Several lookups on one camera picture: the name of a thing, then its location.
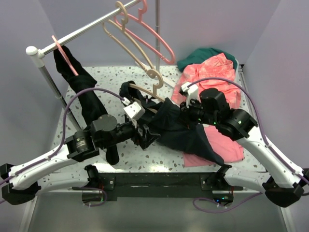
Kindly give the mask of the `dark navy shorts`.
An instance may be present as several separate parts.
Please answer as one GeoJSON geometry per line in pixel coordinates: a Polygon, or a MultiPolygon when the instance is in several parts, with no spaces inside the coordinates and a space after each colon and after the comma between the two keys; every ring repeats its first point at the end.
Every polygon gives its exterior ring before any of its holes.
{"type": "Polygon", "coordinates": [[[211,147],[201,124],[186,124],[181,118],[181,109],[169,98],[164,102],[147,99],[137,89],[130,87],[134,81],[122,83],[119,91],[121,97],[129,100],[139,100],[145,113],[138,120],[139,125],[147,125],[150,132],[160,137],[157,142],[170,149],[197,155],[220,166],[224,159],[211,147]]]}

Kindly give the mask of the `beige hanger front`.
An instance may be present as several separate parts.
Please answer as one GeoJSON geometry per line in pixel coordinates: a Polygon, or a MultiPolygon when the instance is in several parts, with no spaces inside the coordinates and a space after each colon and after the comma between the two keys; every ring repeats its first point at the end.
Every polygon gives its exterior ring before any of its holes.
{"type": "Polygon", "coordinates": [[[133,79],[128,84],[128,92],[133,100],[155,114],[158,107],[165,101],[165,98],[159,94],[159,90],[163,86],[164,80],[161,73],[149,69],[145,74],[140,71],[137,76],[133,76],[133,79]]]}

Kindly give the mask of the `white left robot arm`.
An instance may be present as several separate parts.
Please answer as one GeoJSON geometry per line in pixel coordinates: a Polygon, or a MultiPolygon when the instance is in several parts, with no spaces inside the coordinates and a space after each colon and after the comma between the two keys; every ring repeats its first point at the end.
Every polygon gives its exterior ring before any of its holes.
{"type": "Polygon", "coordinates": [[[115,117],[103,115],[85,130],[62,139],[51,151],[20,165],[4,164],[0,167],[2,201],[19,205],[37,195],[56,189],[103,191],[103,184],[94,165],[80,171],[62,174],[60,169],[81,163],[99,155],[99,151],[131,139],[146,149],[159,138],[146,124],[131,121],[118,124],[115,117]]]}

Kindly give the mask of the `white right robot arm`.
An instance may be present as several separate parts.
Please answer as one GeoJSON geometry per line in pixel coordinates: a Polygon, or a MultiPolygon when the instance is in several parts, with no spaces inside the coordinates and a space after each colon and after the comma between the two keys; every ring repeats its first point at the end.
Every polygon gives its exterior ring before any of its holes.
{"type": "Polygon", "coordinates": [[[309,171],[293,163],[262,133],[259,123],[242,109],[231,109],[224,93],[215,88],[198,92],[197,85],[181,87],[185,96],[180,105],[182,114],[190,122],[213,125],[222,135],[249,151],[266,172],[242,171],[223,165],[205,181],[225,190],[243,187],[258,191],[275,205],[286,208],[299,201],[304,186],[309,183],[309,171]]]}

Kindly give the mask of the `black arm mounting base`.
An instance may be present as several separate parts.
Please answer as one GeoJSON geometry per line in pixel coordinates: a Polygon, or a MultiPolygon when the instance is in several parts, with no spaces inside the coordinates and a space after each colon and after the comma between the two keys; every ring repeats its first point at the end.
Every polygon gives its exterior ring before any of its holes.
{"type": "Polygon", "coordinates": [[[84,203],[118,198],[198,198],[213,191],[242,190],[232,187],[222,173],[100,173],[93,165],[85,167],[87,184],[83,188],[84,203]]]}

